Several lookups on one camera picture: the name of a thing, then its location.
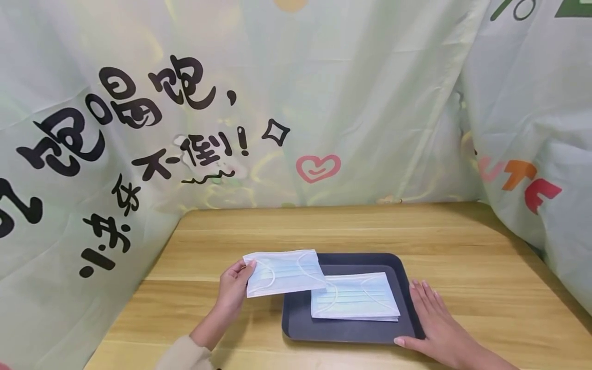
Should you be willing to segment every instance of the hand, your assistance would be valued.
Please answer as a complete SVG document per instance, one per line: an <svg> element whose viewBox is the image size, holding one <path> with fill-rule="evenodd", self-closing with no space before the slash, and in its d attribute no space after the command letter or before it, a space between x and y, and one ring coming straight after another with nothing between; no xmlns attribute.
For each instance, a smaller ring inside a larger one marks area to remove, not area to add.
<svg viewBox="0 0 592 370"><path fill-rule="evenodd" d="M409 292L426 338L397 337L395 344L421 352L453 369L517 369L477 343L454 320L442 297L426 281L420 284L414 280Z"/></svg>
<svg viewBox="0 0 592 370"><path fill-rule="evenodd" d="M253 275L255 261L245 265L240 259L220 276L218 300L210 313L193 329L189 337L200 347L214 348L232 322L239 316L247 293L247 281Z"/></svg>
<svg viewBox="0 0 592 370"><path fill-rule="evenodd" d="M255 261L245 265L244 260L238 260L220 276L218 300L214 307L236 318L242 308L247 293L247 281L253 275Z"/></svg>

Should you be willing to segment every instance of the table surface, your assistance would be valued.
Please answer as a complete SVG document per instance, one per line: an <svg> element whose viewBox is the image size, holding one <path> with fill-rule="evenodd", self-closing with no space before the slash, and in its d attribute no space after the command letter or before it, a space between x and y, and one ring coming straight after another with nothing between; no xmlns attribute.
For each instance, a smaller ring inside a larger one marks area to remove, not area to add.
<svg viewBox="0 0 592 370"><path fill-rule="evenodd" d="M188 213L86 369L152 369L208 313L226 267L250 252L308 248L396 254L477 340L522 369L592 366L592 318L543 262L488 206L447 203ZM445 368L396 346L292 342L281 317L282 296L248 299L215 368Z"/></svg>

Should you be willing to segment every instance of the ear loop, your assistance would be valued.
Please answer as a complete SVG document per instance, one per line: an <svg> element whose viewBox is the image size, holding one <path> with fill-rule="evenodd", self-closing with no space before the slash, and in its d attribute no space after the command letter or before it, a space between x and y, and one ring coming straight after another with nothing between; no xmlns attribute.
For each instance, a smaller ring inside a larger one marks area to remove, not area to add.
<svg viewBox="0 0 592 370"><path fill-rule="evenodd" d="M298 259L296 260L296 264L298 265L298 267L300 268L300 271L302 271L302 273L303 273L304 275L310 276L311 278L313 278L313 279L315 279L315 280L318 280L318 281L322 282L323 284L325 284L325 283L327 283L327 281L326 281L326 280L321 280L321 279L319 279L319 278L315 278L314 276L312 276L312 275L310 275L308 272L306 272L306 271L305 271L305 270L302 268L302 266L300 265L300 259L301 259L302 257L304 257L305 255L307 255L307 254L309 254L309 253L313 253L313 252L314 252L313 250L310 250L310 251L308 251L308 252L304 252L304 253L303 253L303 254L302 254L300 257L298 257Z"/></svg>
<svg viewBox="0 0 592 370"><path fill-rule="evenodd" d="M366 295L367 295L367 296L369 296L369 297L372 299L372 301L375 301L375 302L376 302L376 303L378 303L379 305L383 305L384 307L387 307L389 310L394 310L394 309L395 309L394 307L391 307L391 306L389 306L389 305L387 305L387 304L384 304L384 303L382 303L382 302L380 302L380 301L377 301L377 300L376 300L376 298L374 298L373 296L371 296L371 295L370 295L370 293L368 293L368 292L367 292L367 290L366 290L366 289L364 289L364 283L365 283L365 282L367 282L367 281L369 281L369 280L372 280L372 279L379 278L379 277L380 277L380 276L373 276L372 278L368 278L368 279L366 279L366 280L362 281L362 282L360 283L360 287L362 288L362 290L364 291L364 293L366 293Z"/></svg>
<svg viewBox="0 0 592 370"><path fill-rule="evenodd" d="M321 312L327 311L328 309L330 309L331 307L333 307L336 303L337 303L337 297L339 296L339 290L337 289L337 285L327 281L327 284L331 285L333 288L335 288L335 298L333 299L333 302L328 305L327 307L323 308L322 310L317 310L314 314L318 315Z"/></svg>
<svg viewBox="0 0 592 370"><path fill-rule="evenodd" d="M265 287L257 287L257 288L255 288L255 289L251 290L251 292L250 292L250 293L256 292L256 291L258 291L258 290L260 290L260 289L269 288L269 287L271 287L271 286L274 284L274 282L275 282L275 271L274 271L274 269L272 269L271 267L269 267L269 265L266 265L265 263L263 263L263 262L261 262L261 261L257 261L257 266L259 266L259 265L263 265L263 267L265 267L265 268L268 268L268 269L271 271L271 273L273 274L273 276L272 276L272 278L271 278L271 282L270 282L268 285L266 285Z"/></svg>

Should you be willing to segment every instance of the beige sleeve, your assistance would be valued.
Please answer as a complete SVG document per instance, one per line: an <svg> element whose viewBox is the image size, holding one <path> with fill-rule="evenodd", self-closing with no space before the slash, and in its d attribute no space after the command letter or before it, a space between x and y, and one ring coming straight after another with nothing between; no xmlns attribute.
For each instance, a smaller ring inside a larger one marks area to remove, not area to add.
<svg viewBox="0 0 592 370"><path fill-rule="evenodd" d="M160 358L155 370L213 370L211 352L196 345L189 336L175 342Z"/></svg>

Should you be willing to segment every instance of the blue face mask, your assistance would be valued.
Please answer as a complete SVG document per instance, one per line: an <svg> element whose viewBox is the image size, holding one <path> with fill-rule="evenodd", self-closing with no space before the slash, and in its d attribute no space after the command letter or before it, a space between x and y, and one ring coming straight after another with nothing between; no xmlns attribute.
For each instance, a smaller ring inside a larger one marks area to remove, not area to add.
<svg viewBox="0 0 592 370"><path fill-rule="evenodd" d="M243 257L257 261L247 283L247 297L300 292L327 286L314 249L292 252L257 252Z"/></svg>
<svg viewBox="0 0 592 370"><path fill-rule="evenodd" d="M311 292L313 318L398 321L399 309L384 272L325 279L326 289Z"/></svg>

